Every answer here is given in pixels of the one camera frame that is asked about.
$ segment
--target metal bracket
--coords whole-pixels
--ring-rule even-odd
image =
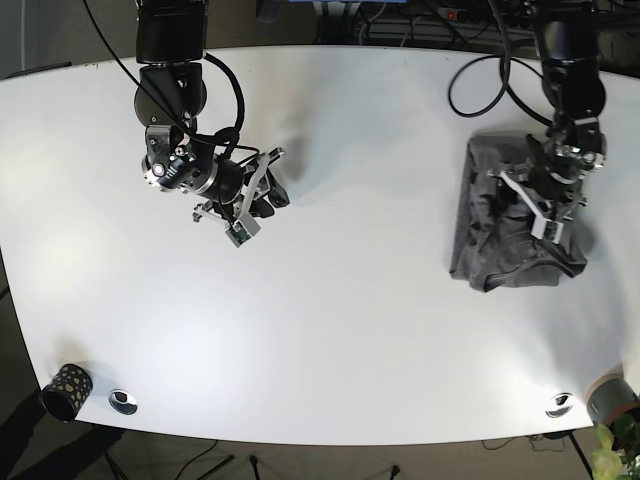
[[[263,153],[258,157],[257,168],[249,180],[249,184],[244,192],[242,205],[237,214],[234,214],[234,219],[231,224],[220,215],[213,213],[214,204],[211,200],[204,204],[196,205],[193,212],[193,221],[197,223],[201,218],[206,217],[217,223],[226,225],[225,233],[236,247],[241,246],[255,237],[260,231],[260,225],[250,213],[251,204],[254,200],[262,198],[270,192],[273,185],[268,176],[269,165],[284,155],[285,151],[283,148],[276,148],[270,153]]]
[[[562,231],[564,230],[564,223],[547,218],[527,193],[527,190],[529,189],[523,187],[516,180],[511,178],[505,170],[500,172],[499,177],[509,188],[511,188],[511,190],[516,192],[520,198],[524,200],[529,209],[535,215],[533,227],[531,227],[531,235],[539,240],[551,240],[555,244],[560,243],[560,240],[562,239]]]

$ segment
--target black polka dot cup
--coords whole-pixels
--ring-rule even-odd
[[[40,393],[40,401],[53,417],[63,422],[76,418],[93,390],[89,374],[72,363],[63,365]]]

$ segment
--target crumpled fabric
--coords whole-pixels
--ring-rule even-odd
[[[556,286],[563,274],[573,278],[587,266],[574,240],[575,221],[565,225],[559,245],[533,237],[533,212],[492,176],[529,155],[524,136],[469,140],[450,273],[475,290]]]

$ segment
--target black cable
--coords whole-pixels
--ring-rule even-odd
[[[128,477],[125,475],[125,473],[120,468],[120,466],[115,462],[115,460],[113,458],[111,458],[111,455],[109,455],[108,451],[104,452],[104,458],[107,461],[107,463],[109,464],[109,468],[111,469],[111,473],[113,473],[113,476],[115,477],[116,480],[129,480]]]
[[[93,16],[93,13],[91,12],[91,8],[89,8],[89,4],[87,3],[87,0],[82,0],[82,3],[84,4],[85,10],[87,11],[87,15],[89,16],[89,20],[91,20],[91,23],[93,24],[93,28],[95,29],[96,33],[98,34],[98,36],[100,37],[100,40],[102,41],[102,43],[104,44],[104,46],[106,47],[106,49],[109,51],[109,53],[111,54],[111,56],[113,57],[113,59],[116,61],[116,63],[118,64],[118,66],[122,69],[122,71],[129,77],[129,79],[140,89],[142,90],[144,93],[146,93],[149,98],[151,100],[153,100],[153,102],[158,106],[158,108],[160,108],[160,110],[162,110],[162,112],[176,125],[177,128],[180,129],[180,131],[182,131],[182,133],[184,133],[185,135],[188,135],[189,137],[191,137],[192,139],[200,142],[200,143],[204,143],[207,145],[213,145],[213,146],[232,146],[233,143],[238,143],[238,140],[235,139],[236,135],[235,135],[235,129],[231,129],[231,128],[223,128],[222,130],[220,130],[219,132],[217,132],[215,135],[202,135],[199,134],[193,130],[191,130],[190,128],[188,128],[185,124],[182,123],[182,121],[178,118],[176,118],[176,116],[169,112],[169,110],[167,110],[160,101],[158,101],[157,98],[155,98],[153,95],[151,95],[151,93],[142,86],[142,84],[131,74],[131,72],[127,69],[127,67],[124,66],[124,64],[122,63],[122,61],[120,60],[120,58],[118,57],[118,55],[116,54],[116,52],[113,50],[113,48],[111,48],[111,45],[109,44],[109,42],[107,41],[107,39],[105,38],[105,36],[102,33],[102,30],[100,30],[100,27],[98,26],[98,23],[96,22],[96,19]],[[217,58],[213,57],[212,55],[207,54],[209,57],[211,57],[212,59],[215,59],[215,62],[212,60],[208,60],[211,63],[214,63],[218,68],[220,68],[226,75],[227,77],[229,77],[229,80],[231,81],[232,86],[234,87],[234,92],[236,92],[236,87],[235,84],[237,84],[237,79],[235,78],[235,75],[233,75],[233,72],[231,72],[231,70],[224,64],[222,63],[222,61],[218,60]],[[169,104],[165,98],[162,98],[162,93],[160,92],[159,89],[154,88],[154,90],[156,92],[158,92],[158,94],[160,95],[160,100],[162,100],[163,102],[165,102],[167,105]],[[236,125],[238,123],[240,123],[240,125],[242,125],[242,123],[244,122],[244,108],[242,109],[242,112],[240,112],[240,110],[238,111],[238,118],[236,119]]]
[[[362,4],[358,7],[358,10],[356,12],[356,15],[360,14],[360,16],[362,17],[362,20],[364,21],[365,24],[365,35],[367,36],[367,40],[370,40],[369,37],[369,30],[371,30],[371,22],[369,21],[369,18],[364,14],[364,11],[362,9]]]
[[[576,453],[580,457],[580,461],[582,462],[582,465],[584,466],[584,469],[589,474],[589,478],[591,478],[593,480],[593,471],[591,470],[591,465],[589,465],[589,462],[587,461],[586,457],[584,456],[584,452],[580,448],[580,444],[578,444],[578,441],[576,440],[576,437],[574,437],[573,432],[571,432],[569,434],[569,440],[571,440],[571,443],[573,444],[573,448],[576,449]]]
[[[2,292],[0,292],[0,300],[2,300],[7,295],[7,293],[9,293],[9,285],[4,287],[4,290],[2,290]]]
[[[109,465],[109,469],[111,470],[111,474],[113,475],[113,478],[115,480],[122,480],[122,478],[120,477],[120,474],[118,473],[118,470],[116,470],[116,467],[113,466],[113,464],[109,461],[109,457],[105,454],[104,455],[104,459],[107,462],[107,465]]]
[[[449,100],[449,106],[451,107],[451,109],[459,116],[464,117],[464,118],[473,118],[473,117],[479,117],[481,115],[484,115],[485,113],[491,111],[493,109],[493,107],[495,107],[498,102],[500,102],[500,100],[502,100],[502,97],[504,96],[504,94],[507,92],[508,88],[509,88],[509,78],[511,77],[511,43],[509,42],[509,35],[507,34],[507,25],[504,22],[504,18],[502,18],[502,14],[500,13],[500,8],[498,7],[498,4],[496,3],[496,0],[487,0],[489,2],[489,6],[491,7],[491,10],[493,11],[493,15],[496,19],[496,21],[498,22],[498,29],[500,30],[500,35],[502,36],[502,42],[504,44],[504,60],[505,60],[505,68],[504,68],[504,77],[502,79],[502,86],[500,87],[500,91],[498,92],[498,94],[496,95],[496,97],[493,99],[493,101],[487,105],[486,107],[484,107],[481,110],[478,110],[477,112],[462,112],[460,110],[458,110],[456,108],[456,106],[453,104],[453,98],[451,96],[452,91],[453,91],[453,85],[456,83],[456,80],[458,79],[458,77],[460,77],[460,75],[470,66],[478,63],[478,62],[482,62],[484,60],[487,60],[489,58],[499,58],[500,55],[496,56],[496,55],[486,55],[483,57],[479,57],[476,59],[471,60],[469,63],[465,64],[462,66],[462,68],[460,70],[458,70],[456,72],[456,74],[453,76],[453,78],[451,79],[451,82],[449,83],[449,88],[447,91],[447,98]]]
[[[419,1],[420,1],[420,4],[422,4],[422,6],[424,6],[424,8],[429,10],[429,12],[435,17],[435,20],[440,22],[442,24],[442,26],[444,26],[451,33],[451,35],[455,36],[464,45],[466,45],[466,47],[469,49],[469,51],[475,52],[473,47],[471,45],[469,45],[469,43],[467,42],[467,39],[464,38],[462,36],[462,34],[453,25],[451,25],[451,23],[446,18],[443,18],[442,16],[440,16],[440,14],[436,11],[436,9],[433,8],[431,5],[429,5],[426,2],[426,0],[419,0]]]
[[[531,70],[533,73],[535,73],[538,77],[540,77],[540,79],[542,80],[542,75],[540,75],[535,68],[533,68],[531,65],[526,64],[525,62],[523,62],[522,60],[519,60],[517,58],[512,58],[511,59],[512,62],[515,62],[519,65],[522,65],[523,67],[528,68],[529,70]],[[500,56],[500,78],[504,81],[504,67],[505,67],[505,61],[504,61],[504,57]],[[534,120],[540,122],[542,125],[544,125],[545,127],[550,127],[552,122],[551,120],[549,120],[548,118],[543,117],[542,115],[540,115],[538,112],[536,112],[535,110],[533,110],[531,107],[529,107],[526,103],[524,103],[522,101],[522,99],[520,97],[518,97],[518,95],[516,95],[516,92],[513,91],[513,88],[511,88],[511,85],[509,85],[507,87],[507,93],[509,94],[509,97],[511,97],[511,100],[513,100],[513,103],[515,103],[518,107],[520,107],[520,109],[526,113],[527,115],[529,115],[531,118],[533,118]]]
[[[607,2],[609,2],[611,5],[615,5],[616,7],[620,7],[620,8],[623,8],[625,10],[631,10],[632,12],[640,12],[639,8],[627,7],[626,5],[623,5],[622,3],[616,2],[616,0],[607,0]]]
[[[481,440],[482,448],[484,448],[485,450],[489,450],[490,452],[495,452],[496,450],[500,450],[501,448],[506,447],[511,442],[513,442],[516,438],[518,438],[518,437],[510,438],[509,440],[506,440],[504,443],[501,443],[497,447],[487,447],[487,445],[485,444],[486,440]]]
[[[242,87],[240,87],[240,82],[238,82],[238,78],[235,76],[233,71],[227,67],[224,62],[220,59],[214,57],[210,53],[205,53],[204,59],[218,67],[222,72],[227,76],[229,81],[231,82],[231,88],[233,88],[233,93],[236,96],[237,103],[237,114],[236,114],[236,123],[233,128],[235,132],[232,133],[232,137],[229,140],[229,145],[225,149],[225,152],[222,154],[223,158],[229,158],[233,149],[238,145],[240,141],[240,130],[242,130],[242,126],[244,125],[244,116],[245,116],[245,103],[244,103],[244,95],[242,94]]]
[[[487,30],[489,30],[489,27],[493,25],[493,22],[491,21],[487,21],[486,25],[482,28],[482,30],[480,30],[478,33],[476,33],[473,37],[469,37],[467,38],[467,42],[470,42],[472,40],[475,40],[476,38],[478,38],[480,35],[482,35],[484,32],[486,32]]]
[[[197,459],[199,459],[200,457],[202,457],[203,455],[206,455],[207,453],[209,453],[211,450],[213,450],[214,448],[216,448],[216,445],[218,444],[218,440],[216,440],[215,442],[213,442],[213,445],[211,445],[209,448],[207,448],[204,452],[200,453],[199,455],[196,455],[195,457],[193,457],[191,460],[189,460],[187,463],[184,464],[184,466],[180,469],[180,471],[178,472],[178,475],[176,475],[176,478],[174,480],[178,480],[180,478],[180,476],[182,475],[182,472],[184,472],[184,470],[191,465],[193,462],[195,462]]]
[[[544,453],[544,452],[554,452],[554,453],[562,453],[566,450],[566,446],[564,443],[564,438],[560,438],[560,442],[562,443],[562,448],[560,450],[556,450],[555,448],[538,448],[536,447],[536,442],[541,441],[544,438],[542,435],[531,435],[527,437],[529,440],[529,445],[531,446],[531,450],[536,453]]]

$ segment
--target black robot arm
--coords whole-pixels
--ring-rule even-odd
[[[136,58],[140,69],[135,110],[146,127],[145,179],[161,191],[180,190],[206,199],[196,206],[194,221],[207,217],[226,224],[236,244],[260,230],[253,217],[269,217],[273,207],[289,204],[285,190],[269,170],[284,155],[282,149],[262,154],[240,147],[245,102],[231,69],[205,54],[207,0],[140,0]],[[197,116],[207,101],[202,81],[205,59],[229,78],[237,101],[233,126],[214,135],[197,133]],[[254,151],[240,163],[231,160],[236,148]]]
[[[532,0],[531,17],[542,62],[542,88],[555,108],[547,132],[554,173],[573,181],[602,166],[598,116],[606,101],[599,78],[593,4],[587,0]]]
[[[590,0],[527,0],[542,63],[542,89],[555,109],[540,143],[529,135],[526,162],[499,176],[534,213],[531,233],[567,244],[565,225],[586,205],[585,176],[601,168],[606,142],[598,116],[606,95],[598,69],[598,38]]]

